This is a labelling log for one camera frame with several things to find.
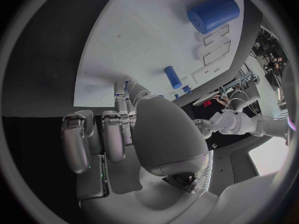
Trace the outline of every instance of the white board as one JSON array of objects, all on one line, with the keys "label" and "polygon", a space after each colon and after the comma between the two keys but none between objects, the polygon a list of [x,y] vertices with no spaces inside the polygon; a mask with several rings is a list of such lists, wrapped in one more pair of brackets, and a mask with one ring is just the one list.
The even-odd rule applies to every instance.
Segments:
[{"label": "white board", "polygon": [[[188,95],[182,90],[184,86],[195,89],[229,69],[241,36],[243,0],[235,0],[240,16],[228,22],[233,32],[208,34],[212,35],[212,43],[218,34],[225,34],[222,39],[226,43],[207,57],[210,62],[207,66],[198,55],[198,49],[205,44],[187,16],[189,9],[204,1],[110,0],[86,42],[77,74],[74,106],[113,107],[114,82],[129,77],[154,94],[173,101],[175,94]],[[174,67],[182,81],[181,88],[171,87],[164,73],[167,66]]]}]

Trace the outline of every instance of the robotic arm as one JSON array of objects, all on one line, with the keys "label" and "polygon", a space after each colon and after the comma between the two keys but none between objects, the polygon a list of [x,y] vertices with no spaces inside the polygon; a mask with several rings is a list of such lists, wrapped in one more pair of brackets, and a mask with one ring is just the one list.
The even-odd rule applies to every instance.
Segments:
[{"label": "robotic arm", "polygon": [[245,113],[224,109],[217,112],[210,120],[195,119],[193,122],[205,139],[213,132],[221,134],[245,134],[254,136],[273,136],[286,138],[287,119],[271,119],[262,116],[249,118]]}]

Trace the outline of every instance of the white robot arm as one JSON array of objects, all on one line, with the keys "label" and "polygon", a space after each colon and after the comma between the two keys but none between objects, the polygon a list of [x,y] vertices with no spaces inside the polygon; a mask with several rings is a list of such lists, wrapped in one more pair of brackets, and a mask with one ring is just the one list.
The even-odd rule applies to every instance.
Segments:
[{"label": "white robot arm", "polygon": [[249,118],[245,113],[224,109],[223,113],[215,113],[210,120],[195,119],[193,122],[204,135],[205,139],[212,132],[221,134],[245,134],[254,136],[273,136],[286,138],[287,119],[271,119],[263,116]]}]

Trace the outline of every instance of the white pegboard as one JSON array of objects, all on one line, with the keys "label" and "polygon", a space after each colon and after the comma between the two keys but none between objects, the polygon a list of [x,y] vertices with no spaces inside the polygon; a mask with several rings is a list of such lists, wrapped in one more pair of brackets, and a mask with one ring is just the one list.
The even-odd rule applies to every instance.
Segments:
[{"label": "white pegboard", "polygon": [[[198,55],[204,41],[187,16],[190,8],[204,1],[110,0],[86,42],[77,74],[74,106],[113,107],[114,82],[129,77],[173,101],[175,94],[188,95],[182,90],[184,86],[195,89],[229,69],[242,31],[243,0],[235,0],[240,16],[228,22],[229,30],[234,31],[225,34],[230,41],[229,52],[226,53],[227,46],[215,50],[216,56],[224,55],[218,59],[210,55],[212,62],[207,66]],[[213,36],[212,32],[208,36],[215,40],[218,35]],[[173,66],[181,79],[180,89],[171,87],[163,71],[167,66]]]}]

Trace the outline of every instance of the gray floor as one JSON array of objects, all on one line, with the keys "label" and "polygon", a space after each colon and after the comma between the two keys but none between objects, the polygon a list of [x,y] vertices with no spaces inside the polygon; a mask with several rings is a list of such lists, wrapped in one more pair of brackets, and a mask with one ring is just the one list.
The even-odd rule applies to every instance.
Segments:
[{"label": "gray floor", "polygon": [[[61,117],[73,107],[80,57],[94,22],[109,0],[49,0],[22,33],[9,62],[3,88],[4,116]],[[183,106],[233,79],[248,56],[262,21],[244,1],[244,25],[230,70],[175,101]],[[91,108],[101,115],[107,108]]]}]

